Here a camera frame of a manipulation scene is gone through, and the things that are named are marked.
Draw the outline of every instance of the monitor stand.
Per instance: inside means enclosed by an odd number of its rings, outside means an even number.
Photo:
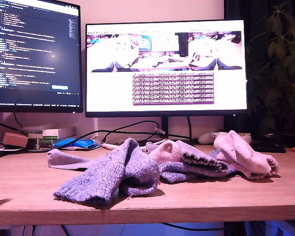
[[[165,131],[165,135],[160,137],[168,139],[169,138],[168,137],[168,116],[161,116],[161,127],[162,127],[162,130]],[[180,139],[180,138],[173,137],[173,139],[171,140],[174,142],[177,140],[181,140],[182,142],[193,146],[192,142],[189,139]]]

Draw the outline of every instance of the monitor screen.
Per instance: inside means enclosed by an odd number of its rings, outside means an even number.
[[[80,7],[0,0],[0,112],[82,112]]]
[[[247,110],[243,21],[87,24],[87,117]]]

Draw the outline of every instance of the sock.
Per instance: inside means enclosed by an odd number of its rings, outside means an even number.
[[[152,142],[147,142],[146,147],[142,150],[147,154],[150,154],[153,150],[157,149],[159,145],[153,144]]]
[[[181,162],[165,162],[160,165],[161,177],[169,183],[181,182],[200,176],[223,178],[234,173],[226,162],[216,160],[219,152],[213,151],[209,155],[182,141],[179,145]]]
[[[157,164],[168,161],[180,161],[179,145],[171,140],[163,142],[160,146],[150,152],[149,157]]]
[[[180,156],[183,162],[214,166],[218,172],[227,170],[228,165],[224,161],[217,160],[180,140],[176,143],[179,145]]]
[[[217,171],[215,166],[203,164],[188,164],[185,162],[166,162],[160,165],[161,177],[169,183],[182,182],[196,179],[200,176],[224,178],[226,175],[235,172],[235,169],[228,168],[222,172]]]
[[[51,168],[64,170],[88,169],[96,162],[99,162],[105,154],[95,160],[69,155],[58,149],[53,149],[47,153],[47,163]]]
[[[158,183],[156,162],[141,151],[135,140],[127,139],[83,174],[64,183],[54,196],[57,200],[108,205],[118,187],[128,196],[138,196],[154,191]]]
[[[227,162],[247,178],[262,179],[278,173],[278,163],[271,156],[254,151],[235,131],[230,131],[216,159]]]

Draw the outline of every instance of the wall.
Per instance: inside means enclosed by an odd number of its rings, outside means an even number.
[[[83,86],[85,87],[85,24],[109,23],[109,22],[145,22],[145,21],[178,21],[178,20],[210,20],[224,18],[224,0],[67,0],[81,6],[82,26],[82,57],[83,57]],[[146,118],[85,118],[82,114],[17,114],[19,122],[23,126],[42,125],[55,123],[61,125],[74,125],[78,128],[78,135],[97,129],[115,129]],[[160,123],[160,118],[153,118]],[[13,114],[0,113],[0,121],[17,127]],[[222,117],[192,117],[193,137],[223,128]],[[152,132],[154,125],[142,124],[129,131]],[[7,129],[0,127],[0,139]],[[189,135],[186,117],[170,118],[169,133]],[[128,135],[109,136],[107,141],[120,141]]]

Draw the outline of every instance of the monitor bezel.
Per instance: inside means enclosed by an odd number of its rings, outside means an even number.
[[[59,0],[41,0],[50,3],[69,4],[78,9],[78,32],[79,32],[79,69],[80,69],[80,104],[79,107],[34,107],[34,106],[0,106],[0,112],[18,112],[18,113],[82,113],[83,112],[83,85],[82,85],[82,34],[81,34],[81,7],[79,5],[59,1]]]
[[[122,22],[122,23],[87,23],[85,25],[85,45],[87,45],[87,28],[94,25],[121,25],[121,24],[146,24],[146,23],[180,23],[180,22],[211,22],[211,21],[242,21],[244,20],[227,20],[227,19],[215,19],[215,20],[186,20],[186,21],[151,21],[151,22]],[[88,97],[88,71],[87,71],[88,53],[86,46],[86,102],[85,102],[85,116],[87,118],[121,118],[121,117],[185,117],[185,116],[223,116],[231,114],[247,114],[248,113],[248,92],[246,83],[246,109],[236,110],[179,110],[179,111],[118,111],[118,112],[88,112],[87,111],[87,97]]]

